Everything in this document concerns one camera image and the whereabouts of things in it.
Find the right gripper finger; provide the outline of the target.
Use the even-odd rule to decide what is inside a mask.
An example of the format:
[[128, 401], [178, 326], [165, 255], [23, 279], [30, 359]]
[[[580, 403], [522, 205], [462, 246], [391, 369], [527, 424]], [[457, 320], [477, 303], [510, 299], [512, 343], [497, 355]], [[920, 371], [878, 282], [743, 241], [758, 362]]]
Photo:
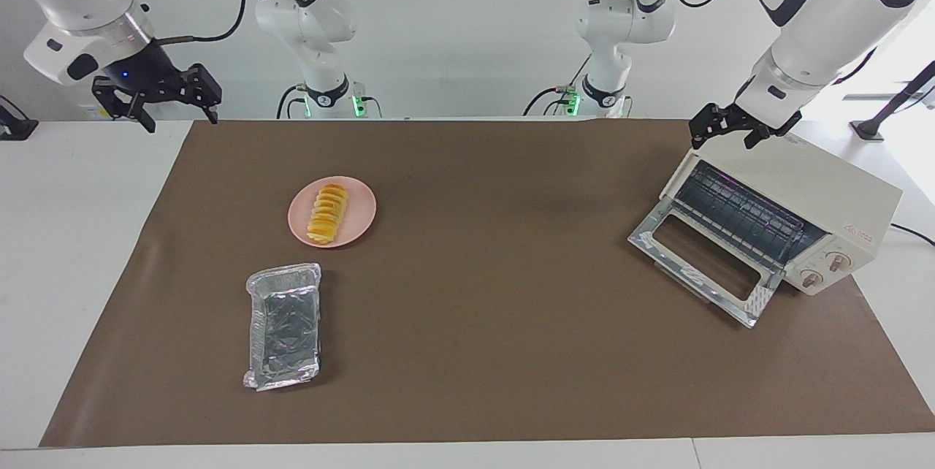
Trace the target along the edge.
[[140, 91], [126, 93], [109, 77], [94, 77], [91, 93], [111, 118], [134, 121], [150, 134], [155, 133], [155, 120], [145, 110], [145, 105], [149, 103], [147, 94]]
[[180, 102], [198, 107], [213, 125], [219, 123], [217, 107], [223, 101], [223, 89], [207, 67], [194, 64], [180, 73]]

